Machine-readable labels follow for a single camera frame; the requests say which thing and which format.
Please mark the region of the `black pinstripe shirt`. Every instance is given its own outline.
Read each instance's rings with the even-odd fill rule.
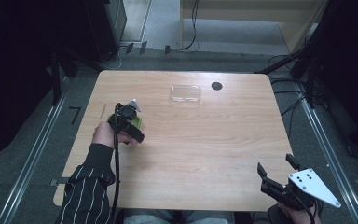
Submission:
[[[56,223],[113,223],[107,186],[115,183],[110,167],[113,149],[91,144],[85,162],[65,185],[62,209]]]

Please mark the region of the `transparent plastic box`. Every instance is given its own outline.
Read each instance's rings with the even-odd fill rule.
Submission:
[[[173,85],[171,87],[170,101],[179,105],[199,105],[201,89],[195,85]]]

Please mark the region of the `person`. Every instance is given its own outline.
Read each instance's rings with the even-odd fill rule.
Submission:
[[[129,143],[136,147],[139,143],[125,133],[118,135],[119,143]],[[114,132],[108,122],[102,121],[93,134],[89,153],[69,178],[65,185],[62,208],[55,223],[114,223],[106,195],[109,185],[115,183],[115,175],[110,167],[114,148]],[[297,212],[280,205],[283,213],[296,224],[309,224],[306,212]],[[231,224],[233,212],[182,211],[128,209],[124,223],[160,223],[175,221],[192,224]],[[316,215],[315,222],[320,223]]]

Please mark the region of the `jeans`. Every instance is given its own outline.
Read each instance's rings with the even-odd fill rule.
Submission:
[[[124,224],[234,224],[233,212],[128,209]]]

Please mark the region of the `desk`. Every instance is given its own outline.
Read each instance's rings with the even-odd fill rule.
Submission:
[[[215,91],[213,82],[223,89]],[[200,104],[170,100],[172,85],[200,87]],[[266,211],[276,202],[260,191],[256,166],[287,183],[292,153],[269,83],[259,74],[103,71],[90,97],[62,176],[86,158],[91,136],[116,102],[136,98],[145,140],[119,146],[117,207]],[[114,186],[108,188],[110,203]],[[54,197],[62,204],[63,185]]]
[[[183,19],[192,18],[194,1],[180,1],[180,48],[183,44]],[[304,44],[304,38],[311,26],[322,17],[326,4],[327,0],[199,0],[197,18],[276,21],[279,23],[287,48],[290,52],[295,52]]]

